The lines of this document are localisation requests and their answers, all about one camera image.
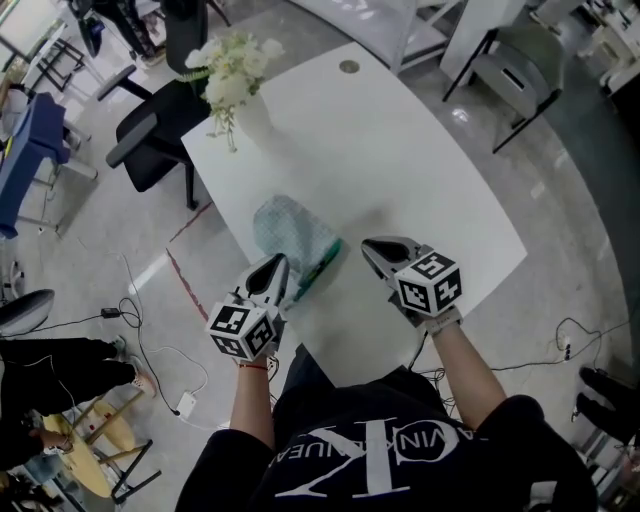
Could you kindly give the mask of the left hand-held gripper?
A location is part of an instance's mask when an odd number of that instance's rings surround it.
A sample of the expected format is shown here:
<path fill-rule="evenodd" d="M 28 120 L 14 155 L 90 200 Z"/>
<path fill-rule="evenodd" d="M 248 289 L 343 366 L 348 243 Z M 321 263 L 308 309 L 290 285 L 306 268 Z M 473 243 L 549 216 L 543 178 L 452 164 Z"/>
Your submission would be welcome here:
<path fill-rule="evenodd" d="M 278 348 L 286 320 L 276 306 L 285 296 L 289 274 L 283 253 L 265 256 L 240 275 L 235 294 L 215 303 L 205 332 L 222 354 L 255 361 Z"/>

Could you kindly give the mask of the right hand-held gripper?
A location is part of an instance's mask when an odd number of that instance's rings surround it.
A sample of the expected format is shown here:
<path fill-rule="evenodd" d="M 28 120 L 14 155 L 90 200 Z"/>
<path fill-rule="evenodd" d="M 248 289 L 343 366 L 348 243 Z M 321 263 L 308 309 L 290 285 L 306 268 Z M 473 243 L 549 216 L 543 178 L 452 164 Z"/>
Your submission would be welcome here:
<path fill-rule="evenodd" d="M 429 246 L 421 247 L 415 257 L 415 241 L 383 235 L 365 239 L 361 251 L 379 278 L 394 277 L 400 304 L 406 310 L 437 317 L 462 295 L 458 264 Z"/>

